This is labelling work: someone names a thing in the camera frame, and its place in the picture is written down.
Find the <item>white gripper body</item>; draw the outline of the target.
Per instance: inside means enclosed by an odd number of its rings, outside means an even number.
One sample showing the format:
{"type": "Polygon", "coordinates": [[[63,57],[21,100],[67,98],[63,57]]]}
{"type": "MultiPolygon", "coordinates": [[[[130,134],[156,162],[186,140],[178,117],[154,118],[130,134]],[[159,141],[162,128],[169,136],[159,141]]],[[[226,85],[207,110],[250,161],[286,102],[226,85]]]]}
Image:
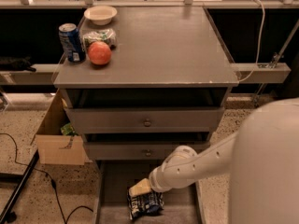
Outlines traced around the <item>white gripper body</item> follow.
{"type": "Polygon", "coordinates": [[[171,187],[164,180],[164,173],[160,167],[155,168],[149,174],[149,184],[156,192],[167,192],[171,187]]]}

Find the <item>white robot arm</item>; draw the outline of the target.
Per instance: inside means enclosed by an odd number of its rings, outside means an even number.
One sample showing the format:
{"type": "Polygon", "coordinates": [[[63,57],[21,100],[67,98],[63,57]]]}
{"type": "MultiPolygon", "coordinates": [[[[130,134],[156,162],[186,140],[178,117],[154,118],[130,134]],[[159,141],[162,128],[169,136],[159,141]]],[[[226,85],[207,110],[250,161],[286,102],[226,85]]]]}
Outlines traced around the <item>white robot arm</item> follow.
{"type": "Polygon", "coordinates": [[[183,189],[230,174],[229,224],[299,224],[299,99],[255,109],[237,132],[201,153],[177,147],[149,176],[128,189],[141,210],[154,193],[183,189]]]}

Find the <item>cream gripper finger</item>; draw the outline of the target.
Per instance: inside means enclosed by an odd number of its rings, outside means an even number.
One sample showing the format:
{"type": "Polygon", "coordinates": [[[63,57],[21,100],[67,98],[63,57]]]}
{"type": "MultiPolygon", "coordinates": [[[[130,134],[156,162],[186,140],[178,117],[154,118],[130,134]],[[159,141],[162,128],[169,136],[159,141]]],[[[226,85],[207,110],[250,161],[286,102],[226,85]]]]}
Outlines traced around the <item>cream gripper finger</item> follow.
{"type": "Polygon", "coordinates": [[[135,185],[129,188],[129,195],[131,197],[136,197],[139,195],[144,195],[151,192],[150,181],[147,178],[142,179],[135,185]]]}

